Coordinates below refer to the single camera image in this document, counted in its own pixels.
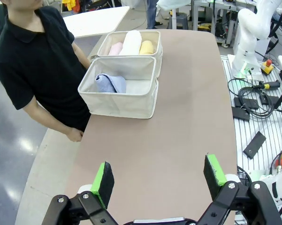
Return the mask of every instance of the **blue towel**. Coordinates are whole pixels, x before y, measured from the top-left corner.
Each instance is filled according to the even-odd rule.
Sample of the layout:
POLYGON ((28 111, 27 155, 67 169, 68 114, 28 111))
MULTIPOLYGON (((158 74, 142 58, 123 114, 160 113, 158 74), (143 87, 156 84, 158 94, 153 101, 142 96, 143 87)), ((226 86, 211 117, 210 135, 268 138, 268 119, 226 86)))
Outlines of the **blue towel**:
POLYGON ((99 92, 126 93, 126 80, 122 76, 98 74, 95 82, 99 92))

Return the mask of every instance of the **shirt collar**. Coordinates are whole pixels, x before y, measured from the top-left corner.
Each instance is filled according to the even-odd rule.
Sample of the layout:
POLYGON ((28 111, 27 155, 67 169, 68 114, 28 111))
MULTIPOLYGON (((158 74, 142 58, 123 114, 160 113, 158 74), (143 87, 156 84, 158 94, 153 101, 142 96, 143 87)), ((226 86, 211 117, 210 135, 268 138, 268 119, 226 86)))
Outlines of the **shirt collar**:
MULTIPOLYGON (((48 24, 47 18, 44 17, 41 10, 37 9, 35 10, 35 13, 40 17, 43 26, 45 26, 45 24, 48 24)), ((24 43, 30 43, 34 39, 34 37, 38 34, 37 32, 33 32, 31 30, 27 30, 17 25, 14 25, 9 21, 8 15, 5 17, 5 22, 7 25, 7 30, 9 30, 15 36, 15 38, 17 38, 18 40, 24 43)))

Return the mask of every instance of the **yellow cloth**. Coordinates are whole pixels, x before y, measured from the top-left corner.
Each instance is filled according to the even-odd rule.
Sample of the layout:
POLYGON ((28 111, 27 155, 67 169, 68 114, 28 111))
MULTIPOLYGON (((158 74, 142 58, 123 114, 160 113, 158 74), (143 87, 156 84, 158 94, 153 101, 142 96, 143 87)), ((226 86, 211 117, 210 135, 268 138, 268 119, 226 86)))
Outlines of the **yellow cloth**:
POLYGON ((75 0, 62 0, 63 4, 67 4, 67 8, 69 11, 76 5, 75 0))
POLYGON ((143 41, 140 48, 140 55, 151 55, 154 53, 153 44, 151 41, 143 41))

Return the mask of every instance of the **stool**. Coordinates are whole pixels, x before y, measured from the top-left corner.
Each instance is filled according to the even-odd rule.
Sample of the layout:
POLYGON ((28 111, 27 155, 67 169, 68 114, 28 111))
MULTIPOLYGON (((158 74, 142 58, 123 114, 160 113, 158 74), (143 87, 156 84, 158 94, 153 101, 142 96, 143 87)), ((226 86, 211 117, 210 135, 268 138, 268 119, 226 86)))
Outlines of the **stool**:
MULTIPOLYGON (((176 13, 176 23, 180 23, 183 25, 184 30, 188 30, 188 19, 186 13, 176 13)), ((168 23, 168 29, 172 29, 172 18, 170 18, 168 23)))

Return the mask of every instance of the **green tape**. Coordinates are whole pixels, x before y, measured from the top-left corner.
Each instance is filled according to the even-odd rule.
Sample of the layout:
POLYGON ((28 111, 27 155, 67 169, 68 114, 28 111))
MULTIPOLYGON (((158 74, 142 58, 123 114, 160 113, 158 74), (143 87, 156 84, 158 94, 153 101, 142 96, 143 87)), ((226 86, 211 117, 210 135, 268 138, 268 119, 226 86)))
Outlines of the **green tape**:
POLYGON ((105 166, 105 162, 104 163, 101 163, 99 169, 98 169, 98 172, 96 174, 96 177, 95 177, 95 180, 92 184, 92 187, 91 187, 91 192, 96 195, 98 198, 99 198, 99 201, 102 205, 102 207, 104 209, 106 209, 101 197, 100 197, 100 193, 99 193, 99 188, 100 188, 100 185, 101 185, 101 181, 102 181, 102 176, 103 176, 103 173, 104 173, 104 166, 105 166))
POLYGON ((217 184, 219 186, 223 186, 227 180, 225 177, 225 174, 216 158, 216 156, 214 154, 211 155, 207 155, 208 161, 210 162, 212 169, 213 169, 213 173, 214 176, 216 178, 217 184))

